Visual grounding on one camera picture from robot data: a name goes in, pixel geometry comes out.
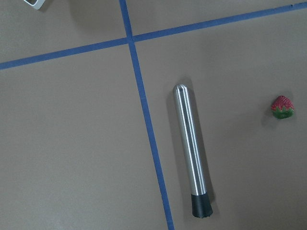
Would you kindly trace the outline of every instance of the blue tape line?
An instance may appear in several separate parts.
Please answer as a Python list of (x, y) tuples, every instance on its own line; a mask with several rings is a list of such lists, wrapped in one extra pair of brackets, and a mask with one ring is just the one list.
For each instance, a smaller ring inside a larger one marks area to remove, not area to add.
[(172, 214), (171, 214), (171, 209), (170, 209), (169, 201), (168, 201), (168, 197), (167, 197), (167, 191), (166, 191), (162, 167), (161, 167), (161, 163), (160, 163), (158, 148), (157, 148), (157, 144), (156, 144), (155, 137), (154, 137), (154, 130), (153, 130), (154, 128), (153, 128), (152, 120), (151, 120), (150, 113), (149, 113), (145, 88), (144, 88), (142, 74), (141, 74), (140, 63), (139, 63), (135, 43), (133, 41), (132, 29), (131, 29), (128, 9), (127, 9), (127, 5), (126, 5), (125, 0), (119, 0), (119, 3), (120, 3), (123, 21), (124, 21), (124, 24), (125, 24), (125, 29), (126, 29), (127, 40), (128, 40), (128, 45), (129, 45), (129, 49), (130, 49), (132, 65), (133, 65), (133, 69), (134, 69), (136, 83), (137, 83), (137, 86), (138, 86), (138, 91), (139, 91), (139, 96), (140, 96), (140, 100), (141, 100), (141, 105), (142, 105), (143, 115), (144, 115), (144, 119), (145, 119), (147, 134), (148, 134), (148, 138), (149, 138), (150, 148), (151, 148), (152, 155), (153, 155), (153, 162), (154, 162), (154, 167), (155, 167), (155, 171), (156, 171), (156, 175), (157, 175), (157, 179), (158, 179), (158, 183), (159, 183), (159, 188), (160, 188), (160, 192), (161, 192), (166, 222), (167, 222), (167, 226), (168, 226), (169, 230), (175, 230), (173, 218), (172, 218)]
[(274, 9), (255, 11), (251, 13), (244, 13), (244, 14), (235, 15), (231, 17), (220, 18), (220, 19), (210, 20), (210, 21), (201, 22), (201, 23), (194, 23), (194, 24), (179, 26), (175, 28), (150, 32), (146, 34), (140, 34), (140, 35), (134, 36), (133, 40), (134, 42), (139, 42), (139, 41), (144, 41), (148, 39), (164, 37), (168, 35), (175, 35), (175, 34), (188, 32), (192, 30), (199, 30), (199, 29), (204, 29), (204, 28), (213, 27), (217, 25), (234, 23), (234, 22), (248, 20), (252, 18), (259, 18), (259, 17), (268, 16), (268, 15), (290, 12), (290, 11), (295, 11), (295, 10), (300, 10), (300, 9), (305, 9), (305, 8), (307, 8), (307, 2), (302, 2), (302, 3), (295, 4), (295, 5), (288, 5), (288, 6), (282, 6), (282, 7), (278, 7)]
[(70, 55), (75, 55), (75, 54), (80, 54), (80, 53), (85, 53), (85, 52), (90, 52), (94, 50), (99, 50), (99, 49), (105, 49), (113, 46), (120, 46), (127, 44), (127, 39), (126, 38), (121, 38), (121, 39), (116, 39), (116, 40), (111, 40), (107, 42), (101, 42), (101, 43), (96, 43), (92, 45), (87, 45), (87, 46), (80, 46), (76, 48), (71, 48), (71, 49), (65, 49), (62, 51), (56, 51), (52, 53), (47, 53), (47, 54), (41, 54), (33, 57), (26, 57), (14, 61), (8, 61), (8, 62), (3, 62), (0, 63), (0, 70), (1, 69), (8, 69), (12, 67), (17, 67), (17, 66), (22, 66), (22, 65), (27, 65), (31, 63), (36, 63), (40, 61), (46, 61), (46, 60), (51, 60), (55, 58), (62, 58), (65, 56), (70, 56)]

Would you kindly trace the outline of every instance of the stainless steel muddler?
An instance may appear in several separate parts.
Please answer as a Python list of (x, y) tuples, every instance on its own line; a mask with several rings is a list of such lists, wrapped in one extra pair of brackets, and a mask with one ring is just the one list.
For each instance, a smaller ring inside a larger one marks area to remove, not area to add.
[(213, 211), (201, 166), (189, 90), (187, 86), (178, 84), (173, 89), (173, 95), (191, 187), (192, 214), (198, 218), (209, 217)]

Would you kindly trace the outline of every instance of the red strawberry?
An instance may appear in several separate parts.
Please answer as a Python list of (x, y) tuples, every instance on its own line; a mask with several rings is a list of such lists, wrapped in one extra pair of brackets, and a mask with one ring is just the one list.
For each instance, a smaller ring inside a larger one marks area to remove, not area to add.
[(294, 113), (293, 103), (285, 96), (279, 96), (271, 106), (274, 117), (284, 119), (291, 117)]

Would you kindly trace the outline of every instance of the green calyx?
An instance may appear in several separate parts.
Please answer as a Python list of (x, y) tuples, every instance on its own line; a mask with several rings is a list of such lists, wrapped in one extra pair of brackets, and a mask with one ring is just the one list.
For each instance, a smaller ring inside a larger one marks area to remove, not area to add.
[(280, 110), (280, 108), (277, 106), (276, 110), (272, 110), (274, 117), (278, 119), (284, 119), (291, 117), (294, 113), (294, 110), (292, 108), (286, 109), (285, 106), (283, 106), (283, 109)]

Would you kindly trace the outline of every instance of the black rubber tip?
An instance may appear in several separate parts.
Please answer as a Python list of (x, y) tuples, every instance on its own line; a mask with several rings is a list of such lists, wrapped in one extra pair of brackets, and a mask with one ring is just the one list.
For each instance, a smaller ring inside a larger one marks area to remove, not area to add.
[(191, 195), (192, 214), (198, 218), (209, 217), (213, 213), (208, 193), (203, 195)]

